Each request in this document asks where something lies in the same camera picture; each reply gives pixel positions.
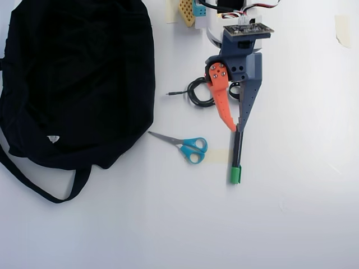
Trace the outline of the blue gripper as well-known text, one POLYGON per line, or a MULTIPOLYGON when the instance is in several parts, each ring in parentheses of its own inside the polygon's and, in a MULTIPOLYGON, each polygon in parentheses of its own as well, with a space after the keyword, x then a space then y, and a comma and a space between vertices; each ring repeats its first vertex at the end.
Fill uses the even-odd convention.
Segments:
POLYGON ((261 33, 244 34, 225 27, 219 54, 205 62, 205 77, 218 114, 232 132, 237 127, 229 108, 229 80, 240 81, 238 124, 242 132, 262 83, 262 55, 254 49, 255 42, 262 38, 261 33))

